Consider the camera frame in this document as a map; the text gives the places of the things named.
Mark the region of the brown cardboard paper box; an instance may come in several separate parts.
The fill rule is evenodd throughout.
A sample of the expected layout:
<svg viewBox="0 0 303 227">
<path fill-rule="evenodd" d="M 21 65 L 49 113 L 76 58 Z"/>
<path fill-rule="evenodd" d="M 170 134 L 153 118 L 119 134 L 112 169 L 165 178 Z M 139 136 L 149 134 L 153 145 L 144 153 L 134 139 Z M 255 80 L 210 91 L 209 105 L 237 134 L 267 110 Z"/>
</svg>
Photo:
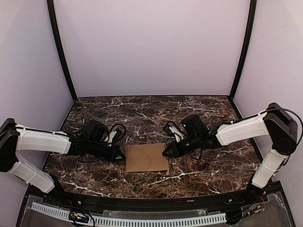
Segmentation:
<svg viewBox="0 0 303 227">
<path fill-rule="evenodd" d="M 129 145 L 126 147 L 126 172 L 168 171 L 168 159 L 162 155 L 165 143 Z"/>
</svg>

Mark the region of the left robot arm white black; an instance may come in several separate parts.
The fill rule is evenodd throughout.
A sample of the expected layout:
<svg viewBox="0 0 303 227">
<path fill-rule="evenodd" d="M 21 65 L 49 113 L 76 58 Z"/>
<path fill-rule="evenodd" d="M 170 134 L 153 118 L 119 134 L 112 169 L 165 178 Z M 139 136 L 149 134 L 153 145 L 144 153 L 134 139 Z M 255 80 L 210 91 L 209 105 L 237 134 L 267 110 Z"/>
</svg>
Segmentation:
<svg viewBox="0 0 303 227">
<path fill-rule="evenodd" d="M 20 151 L 46 151 L 60 155 L 91 155 L 108 162 L 126 159 L 117 145 L 126 134 L 120 123 L 110 129 L 92 120 L 75 132 L 46 131 L 17 124 L 8 118 L 0 127 L 0 170 L 10 173 L 45 194 L 62 192 L 58 179 L 37 168 L 20 155 Z"/>
</svg>

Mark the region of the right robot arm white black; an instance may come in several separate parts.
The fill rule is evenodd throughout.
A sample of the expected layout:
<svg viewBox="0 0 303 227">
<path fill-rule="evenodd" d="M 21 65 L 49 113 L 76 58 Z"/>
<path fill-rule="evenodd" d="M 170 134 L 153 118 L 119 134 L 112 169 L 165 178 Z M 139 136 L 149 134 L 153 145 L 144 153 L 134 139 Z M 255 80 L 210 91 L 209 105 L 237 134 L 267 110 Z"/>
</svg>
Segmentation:
<svg viewBox="0 0 303 227">
<path fill-rule="evenodd" d="M 247 118 L 223 123 L 208 129 L 196 114 L 181 121 L 185 131 L 174 122 L 167 122 L 165 132 L 174 137 L 164 149 L 165 157 L 178 158 L 196 149 L 217 149 L 234 142 L 255 137 L 269 136 L 272 146 L 260 167 L 252 176 L 249 185 L 254 189 L 264 189 L 272 176 L 285 165 L 303 139 L 298 134 L 298 125 L 303 121 L 291 117 L 295 112 L 270 103 L 268 108 Z"/>
</svg>

